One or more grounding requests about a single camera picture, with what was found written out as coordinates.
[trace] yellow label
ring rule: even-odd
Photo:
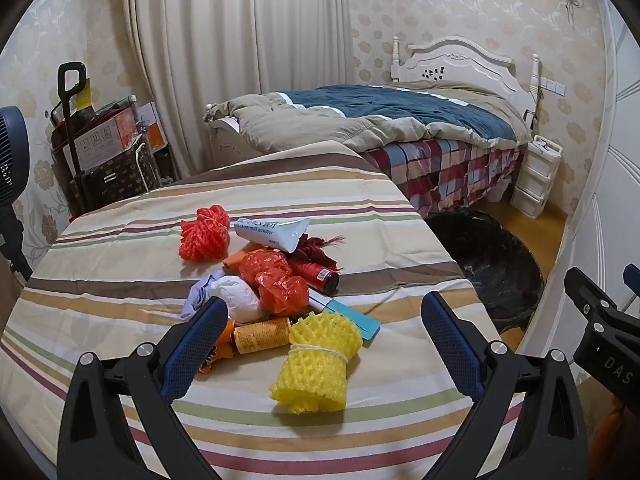
[[[91,80],[89,78],[86,79],[86,85],[84,88],[78,92],[76,96],[76,112],[80,110],[84,110],[88,108],[93,103],[91,101]]]
[[[236,327],[234,341],[241,354],[249,354],[289,344],[290,331],[291,322],[289,318],[279,317]]]

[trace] curtain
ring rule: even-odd
[[[212,168],[208,103],[353,82],[348,0],[125,0],[182,176]]]

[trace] fan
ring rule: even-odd
[[[22,254],[22,231],[12,204],[24,191],[29,176],[27,126],[15,106],[0,108],[0,253],[24,284],[31,267]]]

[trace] red cylindrical container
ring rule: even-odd
[[[313,288],[329,296],[335,292],[340,282],[340,274],[335,270],[313,262],[301,262],[295,258],[289,259],[289,265],[296,276],[304,278]]]

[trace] yellow foam net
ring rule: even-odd
[[[312,312],[291,327],[289,342],[291,351],[269,388],[271,399],[291,413],[343,410],[347,361],[362,346],[358,327],[340,314]]]

